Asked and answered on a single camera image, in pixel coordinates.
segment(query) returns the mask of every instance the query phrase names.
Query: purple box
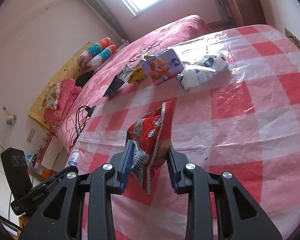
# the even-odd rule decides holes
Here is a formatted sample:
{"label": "purple box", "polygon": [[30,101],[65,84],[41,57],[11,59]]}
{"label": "purple box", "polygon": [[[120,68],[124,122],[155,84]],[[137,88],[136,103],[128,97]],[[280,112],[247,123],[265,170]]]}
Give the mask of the purple box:
{"label": "purple box", "polygon": [[155,85],[183,71],[184,66],[173,49],[164,49],[142,64],[146,75]]}

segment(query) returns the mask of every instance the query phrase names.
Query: barcode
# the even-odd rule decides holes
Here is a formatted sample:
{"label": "barcode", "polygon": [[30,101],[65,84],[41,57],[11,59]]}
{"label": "barcode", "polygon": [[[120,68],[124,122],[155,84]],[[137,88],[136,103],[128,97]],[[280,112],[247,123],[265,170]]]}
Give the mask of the barcode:
{"label": "barcode", "polygon": [[132,173],[133,173],[134,177],[139,181],[140,184],[142,184],[142,182],[143,182],[143,167],[147,163],[148,159],[149,159],[149,157],[144,156],[141,153],[138,156],[136,163],[133,165]]}

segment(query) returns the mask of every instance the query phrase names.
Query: red snack bag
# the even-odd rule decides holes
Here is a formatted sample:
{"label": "red snack bag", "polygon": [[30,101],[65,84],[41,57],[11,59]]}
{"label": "red snack bag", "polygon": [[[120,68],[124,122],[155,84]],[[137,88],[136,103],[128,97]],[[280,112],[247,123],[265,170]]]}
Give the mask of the red snack bag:
{"label": "red snack bag", "polygon": [[172,118],[172,102],[166,102],[128,129],[127,138],[136,143],[131,172],[146,194],[150,194],[150,181],[155,170],[165,162],[171,141]]}

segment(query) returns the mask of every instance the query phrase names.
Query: black speaker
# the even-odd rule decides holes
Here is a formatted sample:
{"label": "black speaker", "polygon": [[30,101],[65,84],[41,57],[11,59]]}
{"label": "black speaker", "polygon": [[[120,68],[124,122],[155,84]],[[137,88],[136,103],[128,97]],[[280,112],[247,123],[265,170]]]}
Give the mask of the black speaker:
{"label": "black speaker", "polygon": [[1,160],[12,195],[14,199],[19,199],[32,188],[25,153],[9,148],[1,153]]}

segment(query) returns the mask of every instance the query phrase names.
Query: silver screw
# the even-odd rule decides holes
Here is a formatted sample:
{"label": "silver screw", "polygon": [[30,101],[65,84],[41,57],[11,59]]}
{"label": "silver screw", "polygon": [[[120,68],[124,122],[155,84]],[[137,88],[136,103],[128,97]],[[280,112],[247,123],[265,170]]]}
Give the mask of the silver screw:
{"label": "silver screw", "polygon": [[232,177],[232,174],[229,171],[225,171],[222,176],[224,176],[226,179],[230,179]]}
{"label": "silver screw", "polygon": [[195,168],[195,165],[193,163],[188,163],[188,164],[186,164],[186,168],[188,170],[193,170]]}
{"label": "silver screw", "polygon": [[69,172],[68,174],[67,174],[67,178],[68,179],[73,179],[73,178],[75,178],[75,176],[77,176],[74,172]]}
{"label": "silver screw", "polygon": [[102,166],[102,168],[103,168],[104,170],[106,170],[106,171],[111,170],[112,167],[113,167],[113,166],[112,166],[112,164],[110,164],[110,163],[106,163],[105,165]]}

